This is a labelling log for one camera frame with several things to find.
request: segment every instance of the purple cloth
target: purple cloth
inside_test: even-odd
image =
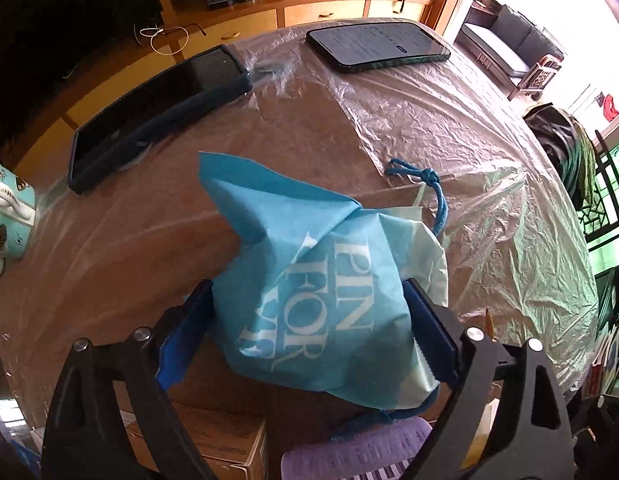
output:
[[[418,416],[360,434],[348,442],[328,442],[288,451],[282,480],[337,480],[408,460],[421,449],[432,427]]]

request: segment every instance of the cabinet drawer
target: cabinet drawer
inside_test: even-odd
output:
[[[249,14],[242,18],[234,18],[218,25],[206,27],[204,30],[207,36],[203,36],[200,32],[190,34],[187,46],[183,49],[183,56],[185,58],[192,57],[218,44],[233,43],[234,41],[256,36],[275,28],[276,9]],[[185,42],[186,38],[178,40],[180,46],[183,46]]]
[[[68,110],[68,115],[79,126],[85,124],[119,97],[176,64],[168,46],[158,50],[167,55],[152,52],[126,66],[85,95]]]
[[[425,12],[424,4],[414,2],[405,2],[403,12],[400,12],[401,2],[392,2],[391,0],[372,0],[369,3],[370,18],[407,18],[414,22],[419,22]]]
[[[343,18],[362,18],[365,0],[317,2],[285,7],[285,27],[299,23],[324,22]]]

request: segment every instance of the smartphone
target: smartphone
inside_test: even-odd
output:
[[[68,185],[81,194],[187,123],[252,89],[225,45],[187,59],[131,90],[74,134]]]
[[[418,24],[410,22],[355,23],[315,28],[307,42],[337,71],[444,61],[451,52]]]

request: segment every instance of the metal screw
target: metal screw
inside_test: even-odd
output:
[[[75,340],[74,345],[73,345],[74,351],[82,352],[85,348],[88,347],[89,344],[90,342],[84,337],[82,337],[81,339],[77,339]]]
[[[535,352],[540,352],[543,349],[543,343],[541,342],[541,340],[536,339],[535,337],[532,337],[527,344],[529,345],[529,348],[531,348],[532,350],[534,350]]]
[[[152,335],[152,330],[146,326],[141,326],[134,331],[134,339],[136,341],[147,341]]]
[[[470,326],[467,329],[467,337],[472,339],[472,341],[482,341],[485,337],[485,334],[480,328],[476,328],[475,326]]]

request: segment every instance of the blue gripper pad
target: blue gripper pad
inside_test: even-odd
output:
[[[403,295],[412,318],[412,333],[427,361],[433,376],[450,387],[458,385],[459,347],[448,333],[434,309],[446,318],[453,317],[445,307],[433,305],[426,293],[411,280],[403,282]]]
[[[432,306],[427,295],[411,280],[403,282],[403,294],[412,320],[414,339],[434,377],[455,387],[459,382],[458,346],[433,311],[433,308],[444,307]],[[212,282],[203,280],[186,299],[184,308],[186,314],[182,322],[160,348],[156,378],[164,390],[183,380],[214,319]]]
[[[199,283],[183,307],[186,310],[183,320],[160,348],[156,379],[165,391],[172,384],[183,380],[187,367],[214,319],[212,282],[203,280]]]

